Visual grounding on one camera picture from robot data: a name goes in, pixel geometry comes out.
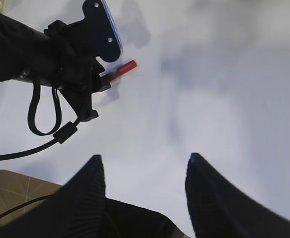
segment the black strap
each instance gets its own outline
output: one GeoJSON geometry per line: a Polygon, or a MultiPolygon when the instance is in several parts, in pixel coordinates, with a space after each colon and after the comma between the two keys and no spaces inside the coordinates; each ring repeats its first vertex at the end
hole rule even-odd
{"type": "Polygon", "coordinates": [[[52,97],[54,100],[54,105],[55,105],[55,111],[56,111],[56,124],[54,128],[48,132],[48,133],[43,133],[40,130],[38,130],[36,123],[35,123],[35,117],[36,117],[36,112],[40,100],[40,92],[41,92],[41,85],[40,82],[37,79],[33,79],[33,95],[28,111],[28,126],[29,129],[36,135],[39,136],[45,136],[45,135],[52,135],[55,133],[61,126],[62,122],[62,112],[61,112],[61,106],[60,106],[60,100],[58,96],[58,90],[55,87],[52,87],[52,97]]]}

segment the red object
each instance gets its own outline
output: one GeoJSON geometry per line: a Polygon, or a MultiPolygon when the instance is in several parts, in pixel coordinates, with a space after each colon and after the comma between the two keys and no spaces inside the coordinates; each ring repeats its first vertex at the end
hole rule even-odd
{"type": "Polygon", "coordinates": [[[119,67],[113,72],[108,73],[107,75],[103,76],[103,79],[108,80],[109,82],[113,82],[115,79],[123,76],[124,74],[130,72],[132,69],[137,67],[137,63],[135,60],[128,62],[127,64],[119,67]]]}
{"type": "Polygon", "coordinates": [[[128,62],[127,64],[119,67],[116,71],[117,73],[122,76],[128,72],[130,72],[132,69],[137,67],[137,63],[135,62],[135,60],[132,60],[131,62],[128,62]]]}

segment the white surface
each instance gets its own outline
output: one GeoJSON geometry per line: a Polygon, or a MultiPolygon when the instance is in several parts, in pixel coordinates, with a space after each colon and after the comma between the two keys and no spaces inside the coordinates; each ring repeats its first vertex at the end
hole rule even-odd
{"type": "MultiPolygon", "coordinates": [[[[83,18],[83,0],[7,0],[9,16],[43,30],[83,18]]],[[[193,237],[185,175],[200,152],[238,188],[290,219],[290,0],[108,0],[139,68],[94,96],[100,118],[62,146],[0,162],[67,182],[102,154],[107,196],[161,212],[193,237]]],[[[0,154],[40,145],[27,128],[32,86],[0,83],[0,154]]],[[[38,124],[54,112],[43,91],[38,124]]],[[[64,122],[74,114],[63,101],[64,122]]]]}

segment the black cable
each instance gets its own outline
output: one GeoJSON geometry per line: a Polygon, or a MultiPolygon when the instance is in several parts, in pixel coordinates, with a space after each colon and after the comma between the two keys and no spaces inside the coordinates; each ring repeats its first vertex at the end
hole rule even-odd
{"type": "Polygon", "coordinates": [[[23,207],[26,207],[26,206],[28,206],[28,205],[30,205],[30,204],[33,204],[33,203],[35,203],[35,202],[39,202],[39,201],[42,201],[42,200],[48,199],[48,198],[50,198],[51,196],[52,196],[52,195],[43,196],[43,197],[38,197],[38,198],[33,199],[33,200],[31,200],[31,201],[25,202],[25,203],[23,203],[23,204],[21,204],[21,205],[19,205],[19,206],[17,206],[17,207],[14,207],[14,208],[12,208],[12,209],[10,209],[10,210],[8,210],[8,211],[6,211],[6,212],[0,214],[0,219],[3,218],[3,217],[5,217],[5,216],[7,216],[7,215],[9,215],[10,213],[13,213],[13,212],[15,212],[15,211],[17,211],[17,210],[19,210],[19,209],[21,209],[21,208],[23,208],[23,207]]]}
{"type": "Polygon", "coordinates": [[[4,160],[13,160],[13,159],[17,159],[17,158],[22,158],[22,157],[26,157],[29,155],[33,155],[36,154],[40,151],[43,151],[45,149],[48,149],[49,147],[53,146],[54,144],[56,144],[58,141],[56,139],[53,139],[51,141],[49,141],[48,143],[39,146],[37,148],[31,149],[31,150],[26,150],[23,152],[18,152],[18,153],[13,153],[13,154],[8,154],[8,155],[0,155],[0,161],[4,161],[4,160]]]}
{"type": "Polygon", "coordinates": [[[114,227],[114,230],[116,232],[116,235],[118,238],[121,238],[121,235],[119,233],[119,230],[117,229],[116,225],[115,225],[115,222],[113,221],[113,219],[109,216],[109,214],[107,214],[106,212],[105,213],[105,216],[107,217],[107,219],[110,221],[110,223],[112,223],[113,227],[114,227]]]}
{"type": "MultiPolygon", "coordinates": [[[[82,110],[80,112],[80,114],[78,115],[77,119],[75,120],[75,122],[73,123],[73,125],[75,127],[77,127],[80,122],[82,121],[82,119],[84,118],[88,107],[90,106],[91,103],[91,97],[92,97],[92,78],[91,78],[91,70],[92,70],[92,64],[88,64],[87,66],[87,88],[86,88],[86,100],[85,103],[82,107],[82,110]]],[[[18,153],[13,153],[13,154],[7,154],[7,155],[0,155],[0,161],[5,161],[5,160],[13,160],[13,159],[17,159],[17,158],[22,158],[22,157],[26,157],[29,155],[33,155],[36,154],[38,152],[41,152],[45,149],[48,149],[49,147],[53,146],[54,144],[56,144],[58,142],[57,139],[53,139],[51,141],[49,141],[48,143],[39,146],[37,148],[31,149],[31,150],[27,150],[27,151],[23,151],[23,152],[18,152],[18,153]]]]}

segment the robotic arm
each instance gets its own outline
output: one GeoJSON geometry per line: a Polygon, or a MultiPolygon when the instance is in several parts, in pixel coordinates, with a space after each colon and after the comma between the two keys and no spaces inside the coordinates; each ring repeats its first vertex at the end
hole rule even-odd
{"type": "Polygon", "coordinates": [[[83,13],[82,21],[66,25],[57,20],[44,33],[0,14],[0,82],[13,79],[33,83],[29,128],[40,136],[54,136],[43,147],[0,156],[0,160],[37,153],[57,142],[62,144],[77,131],[80,122],[98,117],[92,108],[91,94],[103,92],[111,84],[100,77],[105,69],[96,57],[114,62],[121,56],[122,44],[104,0],[86,0],[83,13]],[[34,122],[41,86],[52,88],[55,103],[57,121],[49,133],[40,132],[34,122]],[[74,123],[61,129],[58,91],[77,115],[74,123]]]}

